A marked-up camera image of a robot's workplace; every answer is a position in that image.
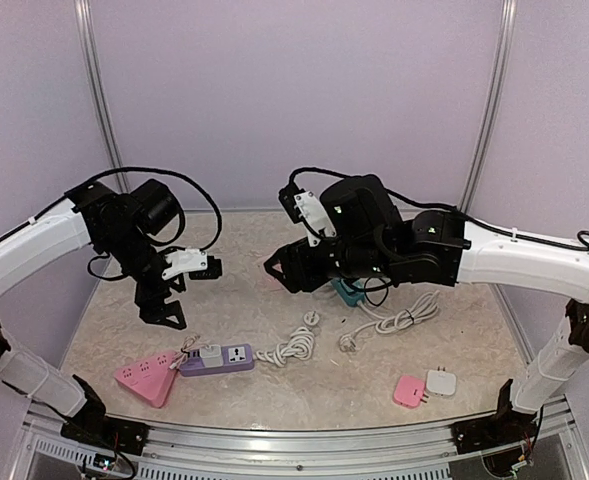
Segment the teal power strip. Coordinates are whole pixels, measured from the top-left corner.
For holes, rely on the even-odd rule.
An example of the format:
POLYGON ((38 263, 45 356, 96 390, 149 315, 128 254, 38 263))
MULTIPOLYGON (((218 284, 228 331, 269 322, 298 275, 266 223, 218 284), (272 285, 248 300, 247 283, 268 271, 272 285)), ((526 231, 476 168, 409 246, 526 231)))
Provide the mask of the teal power strip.
POLYGON ((349 307, 357 307, 365 301, 364 286, 359 280, 332 279, 330 284, 349 307))

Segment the pink cube socket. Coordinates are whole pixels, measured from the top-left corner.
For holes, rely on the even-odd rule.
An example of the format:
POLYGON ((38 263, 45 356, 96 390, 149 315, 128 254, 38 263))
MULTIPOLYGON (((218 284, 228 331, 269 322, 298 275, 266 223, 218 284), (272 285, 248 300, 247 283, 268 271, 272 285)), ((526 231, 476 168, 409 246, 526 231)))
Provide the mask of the pink cube socket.
POLYGON ((274 279, 275 282, 278 282, 280 285, 283 285, 283 272, 280 271, 273 265, 266 265, 265 266, 266 273, 274 279))

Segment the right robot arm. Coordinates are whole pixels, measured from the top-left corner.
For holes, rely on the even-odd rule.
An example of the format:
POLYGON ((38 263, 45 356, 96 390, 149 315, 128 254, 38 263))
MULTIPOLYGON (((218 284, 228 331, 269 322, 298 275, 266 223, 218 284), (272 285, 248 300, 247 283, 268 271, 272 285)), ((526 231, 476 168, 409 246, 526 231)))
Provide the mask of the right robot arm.
POLYGON ((279 248, 266 272, 292 293, 311 293, 332 279, 381 278, 390 286, 500 284, 568 300, 554 337, 534 364, 507 387, 507 404, 485 433, 509 442, 589 360, 589 232, 575 240, 522 233, 477 220, 456 207, 424 203, 404 219, 401 196, 373 174, 337 175, 315 195, 289 181, 279 199, 304 238, 279 248))

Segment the small white charger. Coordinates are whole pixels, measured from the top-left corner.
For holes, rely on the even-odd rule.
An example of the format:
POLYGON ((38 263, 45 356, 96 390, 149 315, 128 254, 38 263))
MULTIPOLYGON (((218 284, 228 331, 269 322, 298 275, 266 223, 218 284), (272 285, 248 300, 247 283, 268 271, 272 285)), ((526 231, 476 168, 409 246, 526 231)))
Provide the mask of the small white charger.
POLYGON ((219 368, 224 365, 222 349, 220 345, 205 345, 199 349, 199 355, 206 369, 219 368))

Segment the purple power strip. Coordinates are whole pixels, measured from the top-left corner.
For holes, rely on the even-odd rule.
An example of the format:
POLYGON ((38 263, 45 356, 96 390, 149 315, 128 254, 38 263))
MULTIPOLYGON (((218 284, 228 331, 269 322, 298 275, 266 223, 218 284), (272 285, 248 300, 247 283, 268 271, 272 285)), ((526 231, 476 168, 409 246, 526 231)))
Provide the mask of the purple power strip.
POLYGON ((183 377, 198 377, 250 371, 254 365, 249 344, 210 345, 190 350, 178 370, 183 377))

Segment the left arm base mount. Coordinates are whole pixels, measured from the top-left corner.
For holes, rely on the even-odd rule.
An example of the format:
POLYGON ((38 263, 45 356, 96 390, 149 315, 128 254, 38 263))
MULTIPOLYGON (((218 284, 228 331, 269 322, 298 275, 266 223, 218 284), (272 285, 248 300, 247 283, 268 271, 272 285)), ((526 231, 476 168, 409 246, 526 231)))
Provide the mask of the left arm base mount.
POLYGON ((107 416, 96 433, 87 433, 65 423, 60 435, 79 443, 140 456, 149 430, 150 426, 145 423, 107 416))

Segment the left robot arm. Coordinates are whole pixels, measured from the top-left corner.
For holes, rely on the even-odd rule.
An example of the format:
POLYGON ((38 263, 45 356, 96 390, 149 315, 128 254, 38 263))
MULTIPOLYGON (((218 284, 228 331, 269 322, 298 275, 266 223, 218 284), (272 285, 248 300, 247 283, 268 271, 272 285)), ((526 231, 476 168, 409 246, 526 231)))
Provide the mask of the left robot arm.
MULTIPOLYGON (((92 247, 115 259, 135 281, 135 303, 148 324, 183 329, 182 308, 169 298, 185 289, 188 272, 207 268, 199 249, 167 246, 155 236, 184 212, 168 187, 149 180, 117 193, 92 181, 64 194, 44 212, 0 238, 0 298, 52 262, 92 247)), ((13 338, 0 322, 0 381, 46 405, 95 445, 107 443, 114 424, 94 389, 68 376, 13 338)))

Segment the white square charger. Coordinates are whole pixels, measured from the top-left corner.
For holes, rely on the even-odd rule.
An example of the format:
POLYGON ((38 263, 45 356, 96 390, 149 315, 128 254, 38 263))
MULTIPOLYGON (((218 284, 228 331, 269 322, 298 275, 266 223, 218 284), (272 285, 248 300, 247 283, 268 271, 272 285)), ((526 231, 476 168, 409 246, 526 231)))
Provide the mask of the white square charger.
POLYGON ((457 376, 442 367, 427 371, 425 389, 431 395, 452 397, 457 391, 457 384, 457 376))

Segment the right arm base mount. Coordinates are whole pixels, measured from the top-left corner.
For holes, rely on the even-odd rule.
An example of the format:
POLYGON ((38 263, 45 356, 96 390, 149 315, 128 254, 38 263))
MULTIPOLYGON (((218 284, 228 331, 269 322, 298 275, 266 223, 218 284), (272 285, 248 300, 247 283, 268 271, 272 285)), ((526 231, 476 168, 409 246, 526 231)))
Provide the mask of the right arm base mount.
POLYGON ((514 411, 495 412, 472 420, 455 422, 451 433, 457 453, 467 454, 525 440, 532 437, 537 425, 536 414, 514 411))

